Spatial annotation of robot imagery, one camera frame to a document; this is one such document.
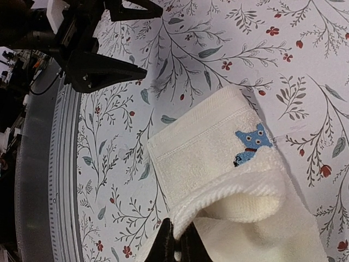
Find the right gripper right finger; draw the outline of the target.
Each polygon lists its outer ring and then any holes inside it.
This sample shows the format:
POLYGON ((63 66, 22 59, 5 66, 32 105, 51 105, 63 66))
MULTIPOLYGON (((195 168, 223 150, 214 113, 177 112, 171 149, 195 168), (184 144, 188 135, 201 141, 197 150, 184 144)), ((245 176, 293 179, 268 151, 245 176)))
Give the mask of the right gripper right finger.
POLYGON ((181 236, 180 247, 183 262, 212 262, 194 223, 191 223, 181 236))

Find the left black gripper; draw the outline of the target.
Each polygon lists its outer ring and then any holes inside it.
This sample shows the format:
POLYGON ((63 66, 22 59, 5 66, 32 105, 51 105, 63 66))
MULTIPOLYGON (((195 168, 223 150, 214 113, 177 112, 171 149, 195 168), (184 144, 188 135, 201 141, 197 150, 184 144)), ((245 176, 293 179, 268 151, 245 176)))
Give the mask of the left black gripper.
MULTIPOLYGON (((149 0, 129 1, 143 9, 109 1, 111 21, 160 18, 163 8, 149 0)), ((65 67, 76 92, 95 92, 111 85, 144 79, 147 71, 132 63, 97 54, 94 31, 107 9, 106 1, 46 1, 48 29, 38 33, 38 50, 65 67)))

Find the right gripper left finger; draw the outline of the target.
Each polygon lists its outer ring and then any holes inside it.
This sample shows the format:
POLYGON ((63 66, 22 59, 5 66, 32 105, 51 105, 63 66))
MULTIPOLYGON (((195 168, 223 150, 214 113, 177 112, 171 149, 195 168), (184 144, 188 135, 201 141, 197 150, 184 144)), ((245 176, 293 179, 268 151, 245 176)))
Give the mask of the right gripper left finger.
POLYGON ((174 262, 176 241, 173 237, 173 224, 165 218, 159 228, 145 262, 174 262))

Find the cream white towel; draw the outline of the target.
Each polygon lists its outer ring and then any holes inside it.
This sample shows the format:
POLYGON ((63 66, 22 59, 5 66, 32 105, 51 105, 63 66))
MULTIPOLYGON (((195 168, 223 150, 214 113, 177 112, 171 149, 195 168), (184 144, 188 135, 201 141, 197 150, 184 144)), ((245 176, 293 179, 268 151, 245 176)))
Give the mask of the cream white towel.
POLYGON ((226 86, 148 140, 181 261, 194 223, 212 261, 327 261, 268 130, 226 86))

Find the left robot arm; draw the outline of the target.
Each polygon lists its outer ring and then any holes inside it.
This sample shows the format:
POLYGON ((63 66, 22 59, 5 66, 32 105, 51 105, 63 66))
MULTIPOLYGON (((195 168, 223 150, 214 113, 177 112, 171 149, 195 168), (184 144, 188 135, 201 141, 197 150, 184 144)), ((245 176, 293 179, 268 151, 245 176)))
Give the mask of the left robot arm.
POLYGON ((53 57, 75 91, 92 93, 113 84, 144 79, 146 70, 135 64, 98 54, 93 36, 105 10, 112 21, 161 17, 151 1, 135 1, 141 10, 125 8, 122 1, 64 1, 52 8, 63 21, 54 31, 48 8, 33 8, 33 1, 1 1, 1 46, 33 49, 53 57))

